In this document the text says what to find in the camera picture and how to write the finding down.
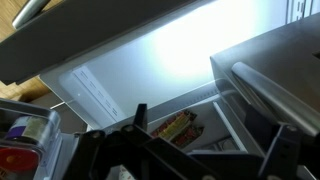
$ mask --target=refrigerator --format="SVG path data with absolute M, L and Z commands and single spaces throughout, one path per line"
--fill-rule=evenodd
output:
M 132 123 L 140 103 L 148 132 L 188 109 L 204 131 L 182 151 L 231 139 L 265 157 L 249 106 L 319 139 L 319 2 L 294 2 L 68 0 L 1 42 L 1 80 L 40 73 L 89 130 L 107 133 Z M 49 178 L 70 161 L 66 144 Z

